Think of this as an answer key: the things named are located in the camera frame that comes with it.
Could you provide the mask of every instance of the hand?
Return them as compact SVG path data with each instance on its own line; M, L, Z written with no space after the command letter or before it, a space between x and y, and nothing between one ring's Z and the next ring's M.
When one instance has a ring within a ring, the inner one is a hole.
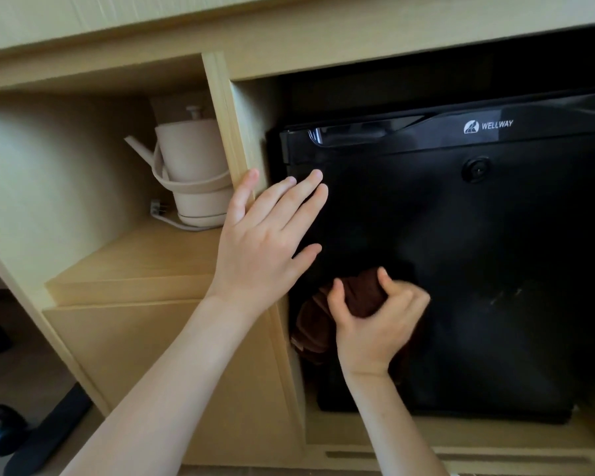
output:
M394 355L410 340L429 304L429 295L409 282L394 281L383 267L377 272L388 300L367 319L354 317L344 301L344 286L335 279L328 296L337 324L337 354L344 376L387 376Z
M288 177L265 190L247 211L259 173L251 169L245 174L227 210L206 297L256 318L293 287L322 250L312 244L293 256L328 197L322 176L314 170L299 184Z

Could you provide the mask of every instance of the brown towel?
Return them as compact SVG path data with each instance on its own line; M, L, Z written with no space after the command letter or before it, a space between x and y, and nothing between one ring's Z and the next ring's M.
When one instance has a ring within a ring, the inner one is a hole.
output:
M356 277L341 279L348 310L355 317L366 318L379 310L388 296L377 279L377 269L368 269ZM335 321L331 316L327 296L330 283L302 304L291 342L297 353L315 364L323 364L329 350L335 347Z

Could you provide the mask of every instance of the electric kettle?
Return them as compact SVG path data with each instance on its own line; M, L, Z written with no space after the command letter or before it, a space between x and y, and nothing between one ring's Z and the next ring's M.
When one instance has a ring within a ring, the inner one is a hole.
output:
M233 186L218 123L202 119L198 106L186 108L191 120L155 128L154 152L133 136L124 140L150 164L159 183L174 193L181 222L199 228L221 226Z

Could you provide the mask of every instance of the kettle spout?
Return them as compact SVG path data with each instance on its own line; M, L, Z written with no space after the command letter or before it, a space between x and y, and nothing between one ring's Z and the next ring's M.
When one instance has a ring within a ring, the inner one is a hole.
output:
M148 165L152 167L154 165L154 154L152 154L149 149L143 145L143 143L139 142L135 137L128 135L124 140L130 145L136 153L141 155L141 158L148 162Z

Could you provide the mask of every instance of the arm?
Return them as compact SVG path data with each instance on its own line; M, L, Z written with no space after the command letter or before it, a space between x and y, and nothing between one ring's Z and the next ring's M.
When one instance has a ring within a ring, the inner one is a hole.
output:
M258 315L291 288L322 250L293 257L327 198L313 171L287 178L246 211L249 171L231 200L206 297L163 356L106 418L63 476L174 476L218 379ZM302 202L313 196L306 203Z
M445 476L447 471L423 440L388 376L390 360L409 341L429 296L412 284L393 281L383 268L378 277L388 300L368 319L350 314L341 280L335 280L329 294L344 378L384 476Z

